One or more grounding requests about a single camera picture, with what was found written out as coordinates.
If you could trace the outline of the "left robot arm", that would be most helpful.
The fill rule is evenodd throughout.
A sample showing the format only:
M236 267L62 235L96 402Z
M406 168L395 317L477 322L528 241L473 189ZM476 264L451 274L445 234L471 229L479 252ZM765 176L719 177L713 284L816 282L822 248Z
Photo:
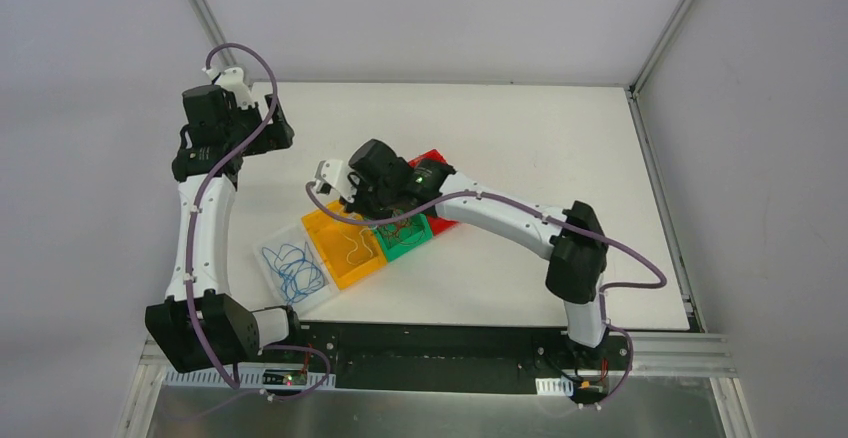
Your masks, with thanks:
M281 362L297 360L305 336L290 305L250 311L231 295L229 224L238 175L247 156L288 149L294 131L276 93L258 103L218 84L182 94L187 122L171 169L180 225L173 275L163 302L145 310L145 325L180 373L237 367L266 346Z

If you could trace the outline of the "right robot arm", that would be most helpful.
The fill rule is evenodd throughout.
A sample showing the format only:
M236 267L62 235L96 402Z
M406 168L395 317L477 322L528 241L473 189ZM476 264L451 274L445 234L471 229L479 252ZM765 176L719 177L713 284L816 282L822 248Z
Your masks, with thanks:
M598 293L609 246L590 205L546 207L501 195L442 158L406 161L377 139L348 161L322 165L317 175L324 181L321 191L336 190L348 213L377 221L414 211L477 227L532 251L547 263L546 288L564 304L569 358L590 368L607 355Z

